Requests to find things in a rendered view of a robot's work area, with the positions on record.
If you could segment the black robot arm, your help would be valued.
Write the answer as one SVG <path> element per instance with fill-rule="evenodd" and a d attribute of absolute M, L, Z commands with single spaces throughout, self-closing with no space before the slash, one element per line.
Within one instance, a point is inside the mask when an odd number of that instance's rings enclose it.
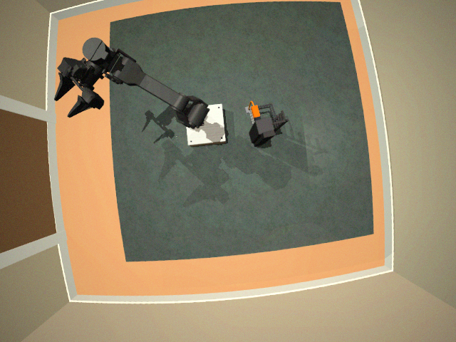
<path fill-rule="evenodd" d="M 204 119 L 210 112 L 210 109 L 208 108 L 208 104 L 201 99 L 193 95 L 186 96 L 168 88 L 148 74 L 145 74 L 140 65 L 136 63 L 137 61 L 124 53 L 124 51 L 118 47 L 115 50 L 106 46 L 99 38 L 89 38 L 83 44 L 82 50 L 86 58 L 84 57 L 80 61 L 72 58 L 63 58 L 59 69 L 63 72 L 64 76 L 78 78 L 81 82 L 84 82 L 91 70 L 90 64 L 85 65 L 85 61 L 88 59 L 102 70 L 102 73 L 105 74 L 104 77 L 114 83 L 123 84 L 124 82 L 129 86 L 137 85 L 169 104 L 170 108 L 175 110 L 180 122 L 186 127 L 195 129 L 195 127 L 200 128 L 200 126 L 203 126 Z M 124 56 L 119 57 L 119 53 Z M 117 63 L 115 63 L 116 61 Z M 110 71 L 113 76 L 107 73 Z M 189 101 L 194 102 L 189 103 Z"/>

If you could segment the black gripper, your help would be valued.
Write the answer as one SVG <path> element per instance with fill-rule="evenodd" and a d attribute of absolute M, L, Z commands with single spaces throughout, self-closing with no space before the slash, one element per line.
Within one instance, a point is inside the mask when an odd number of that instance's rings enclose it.
<path fill-rule="evenodd" d="M 82 91 L 82 96 L 78 95 L 78 100 L 71 108 L 67 117 L 71 118 L 74 115 L 91 108 L 97 108 L 100 110 L 104 105 L 105 101 L 95 91 L 93 91 L 95 89 L 93 85 L 98 81 L 98 79 L 100 78 L 103 80 L 104 78 L 104 76 L 102 76 L 102 70 L 91 61 L 85 61 L 85 65 L 87 66 L 88 64 L 91 65 L 91 70 L 84 82 L 81 82 L 78 78 L 64 76 L 63 72 L 59 69 L 60 66 L 57 68 L 60 71 L 60 73 L 58 72 L 60 76 L 60 83 L 54 98 L 55 101 L 61 99 L 63 95 L 67 94 L 67 92 L 75 85 L 77 85 Z"/>

